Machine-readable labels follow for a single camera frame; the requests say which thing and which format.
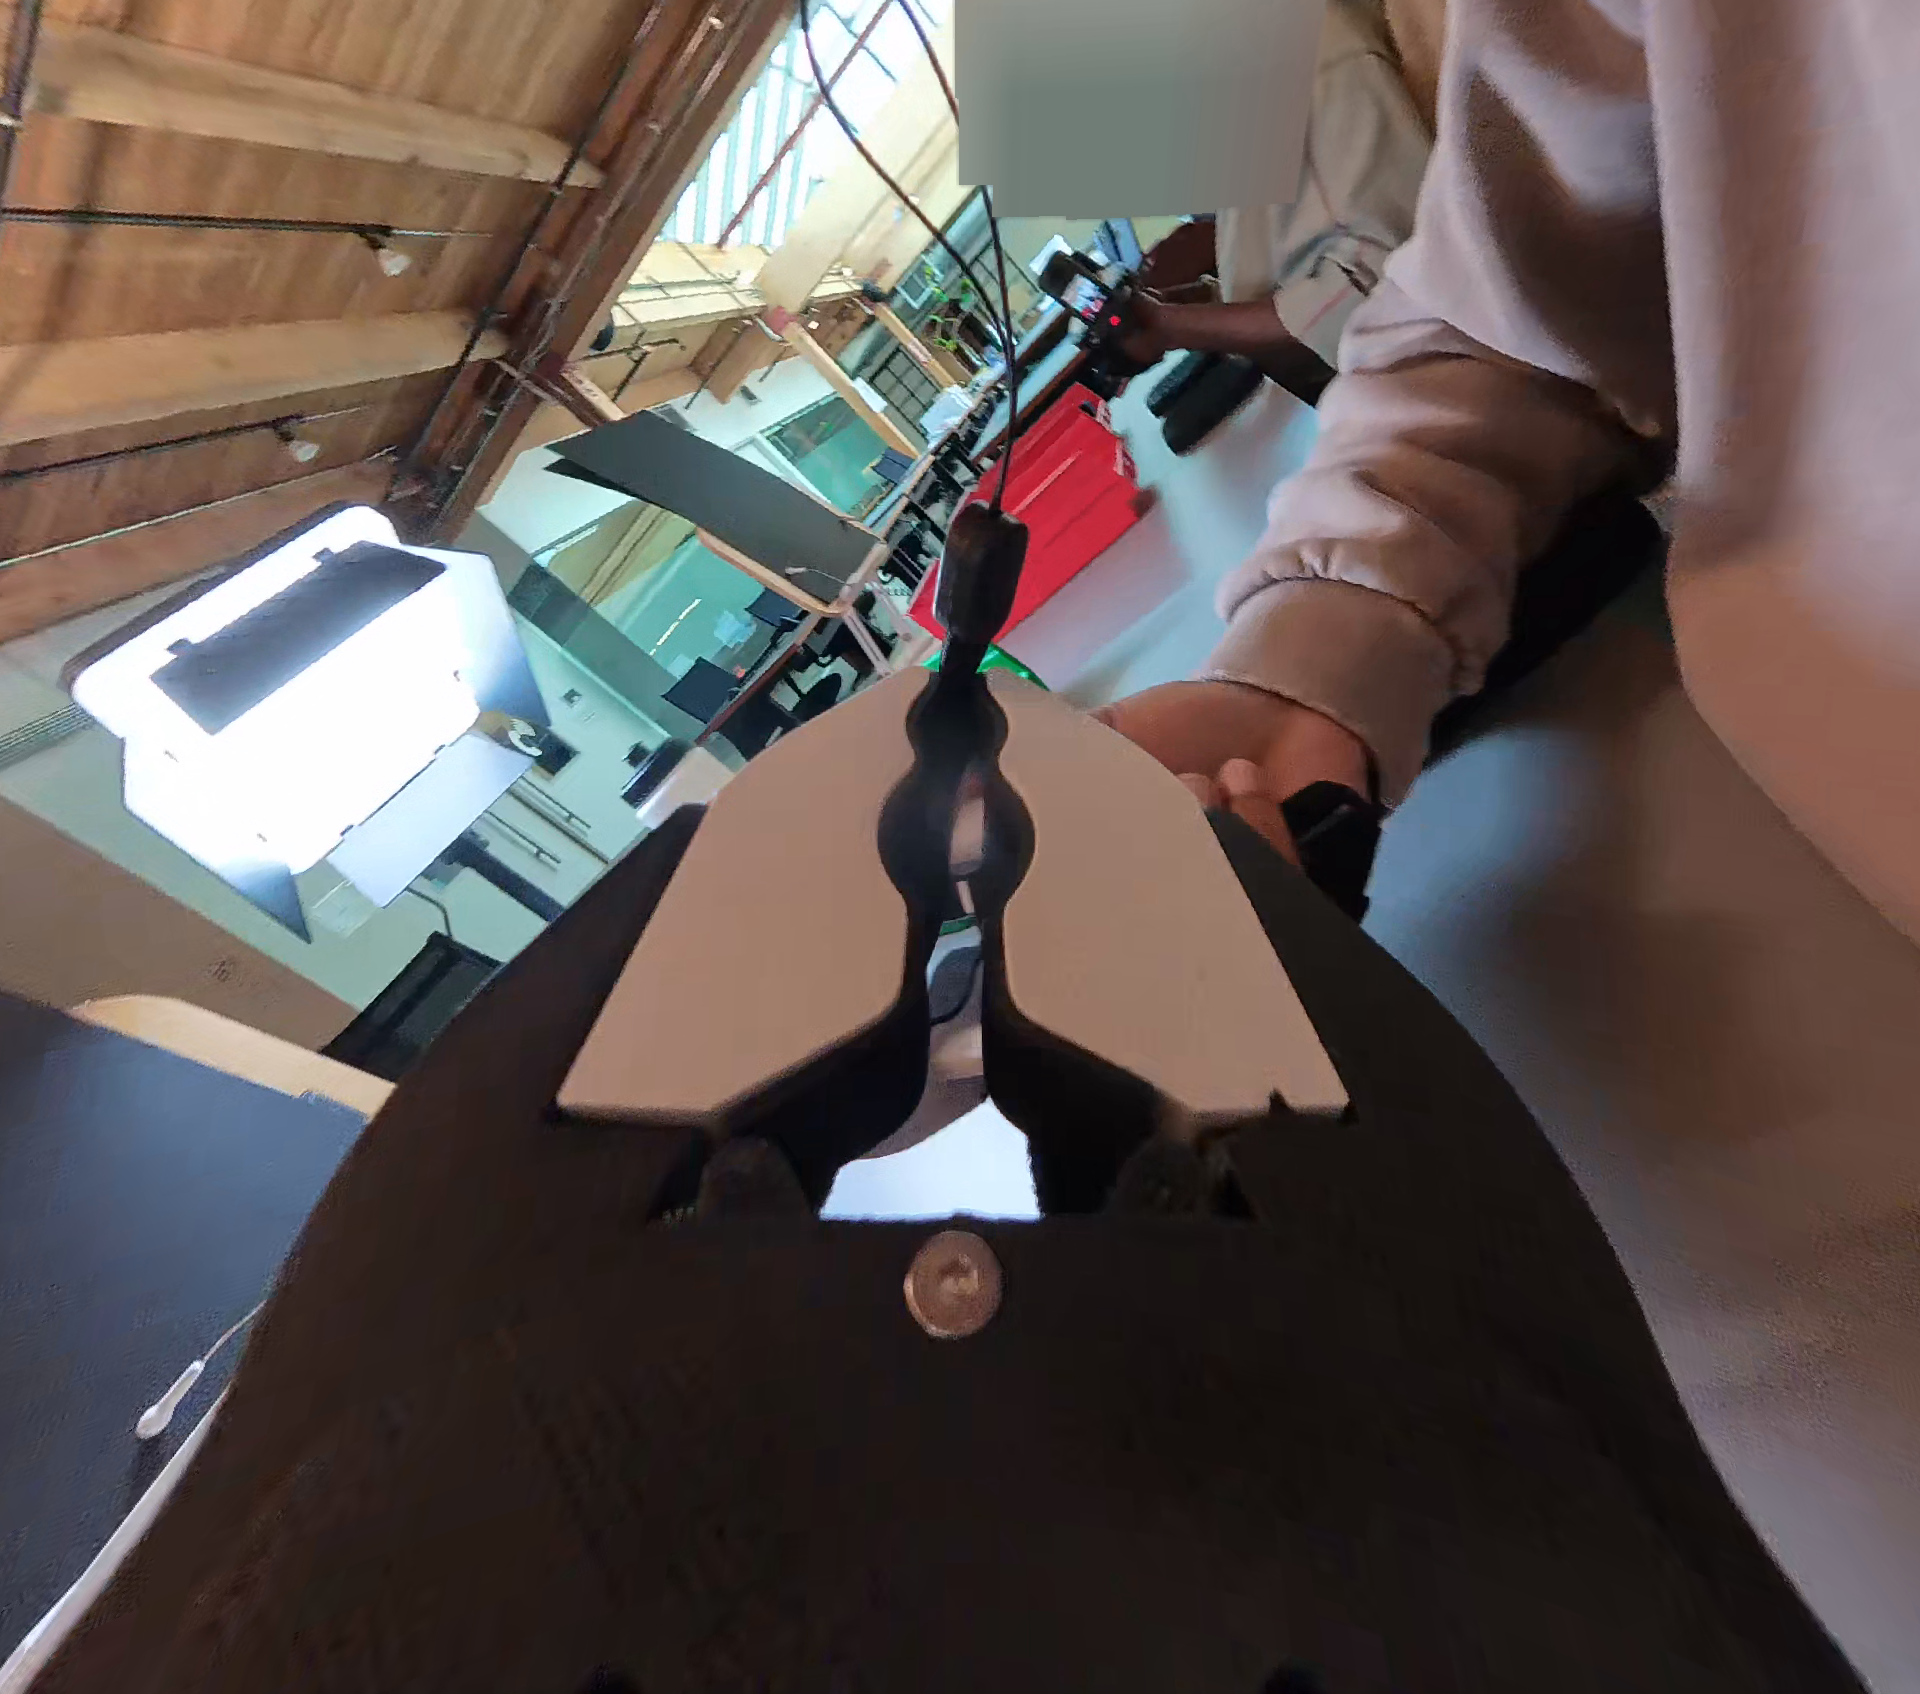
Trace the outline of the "black flag board wooden stand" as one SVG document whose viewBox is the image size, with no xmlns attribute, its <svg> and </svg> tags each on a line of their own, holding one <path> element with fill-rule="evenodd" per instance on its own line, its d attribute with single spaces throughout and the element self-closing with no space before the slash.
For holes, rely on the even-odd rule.
<svg viewBox="0 0 1920 1694">
<path fill-rule="evenodd" d="M 820 619 L 846 615 L 883 576 L 890 542 L 778 472 L 636 411 L 548 445 L 547 472 L 689 523 L 769 592 Z"/>
</svg>

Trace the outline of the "studio light panel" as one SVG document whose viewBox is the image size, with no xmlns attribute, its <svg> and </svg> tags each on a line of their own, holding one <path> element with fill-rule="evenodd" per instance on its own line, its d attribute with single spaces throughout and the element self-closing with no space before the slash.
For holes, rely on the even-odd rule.
<svg viewBox="0 0 1920 1694">
<path fill-rule="evenodd" d="M 327 506 L 62 673 L 141 821 L 313 938 L 327 867 L 393 907 L 534 770 L 552 716 L 489 555 Z"/>
</svg>

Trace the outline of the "person's right hand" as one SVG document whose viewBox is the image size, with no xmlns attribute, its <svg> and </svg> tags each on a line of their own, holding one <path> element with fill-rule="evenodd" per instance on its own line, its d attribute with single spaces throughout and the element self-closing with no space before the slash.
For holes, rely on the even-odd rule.
<svg viewBox="0 0 1920 1694">
<path fill-rule="evenodd" d="M 1092 714 L 1179 778 L 1211 813 L 1232 815 L 1291 864 L 1285 805 L 1318 786 L 1374 802 L 1365 745 L 1317 711 L 1232 680 L 1179 680 Z"/>
</svg>

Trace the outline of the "red plastic bin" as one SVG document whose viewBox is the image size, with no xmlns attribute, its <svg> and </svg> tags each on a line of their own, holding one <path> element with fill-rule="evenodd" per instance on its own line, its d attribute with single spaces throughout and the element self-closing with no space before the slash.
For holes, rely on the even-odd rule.
<svg viewBox="0 0 1920 1694">
<path fill-rule="evenodd" d="M 1116 546 L 1146 514 L 1148 495 L 1129 442 L 1113 438 L 1048 451 L 1013 470 L 1007 510 L 1026 529 L 1019 590 L 1007 629 L 1035 613 Z"/>
<path fill-rule="evenodd" d="M 1079 448 L 1115 437 L 1109 403 L 1086 383 L 1071 383 L 1044 408 L 1021 419 L 1010 442 L 1013 472 L 1021 475 L 1058 446 Z"/>
</svg>

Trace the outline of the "person's right forearm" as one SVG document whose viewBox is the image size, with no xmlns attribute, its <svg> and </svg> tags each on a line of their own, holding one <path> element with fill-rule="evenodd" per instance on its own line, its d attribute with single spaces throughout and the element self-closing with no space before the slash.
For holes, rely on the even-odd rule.
<svg viewBox="0 0 1920 1694">
<path fill-rule="evenodd" d="M 1356 308 L 1308 459 L 1223 583 L 1202 677 L 1349 732 L 1396 809 L 1481 691 L 1523 575 L 1673 438 L 1669 288 L 1593 273 L 1515 297 L 1411 250 Z"/>
</svg>

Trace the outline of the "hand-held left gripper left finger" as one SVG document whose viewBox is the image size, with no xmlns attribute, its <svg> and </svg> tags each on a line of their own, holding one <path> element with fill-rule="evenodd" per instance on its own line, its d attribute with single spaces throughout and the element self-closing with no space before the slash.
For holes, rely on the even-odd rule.
<svg viewBox="0 0 1920 1694">
<path fill-rule="evenodd" d="M 908 669 L 764 751 L 698 813 L 558 1086 L 558 1114 L 763 1140 L 836 1175 L 919 1111 L 941 899 L 908 899 L 883 816 L 917 766 Z"/>
</svg>

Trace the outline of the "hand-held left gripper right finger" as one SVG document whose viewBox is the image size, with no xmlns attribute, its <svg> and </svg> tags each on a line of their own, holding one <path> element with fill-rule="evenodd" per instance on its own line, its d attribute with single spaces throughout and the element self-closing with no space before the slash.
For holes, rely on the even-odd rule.
<svg viewBox="0 0 1920 1694">
<path fill-rule="evenodd" d="M 1119 1175 L 1346 1084 L 1202 805 L 1067 698 L 989 675 L 968 894 L 982 1075 L 1039 1175 Z"/>
</svg>

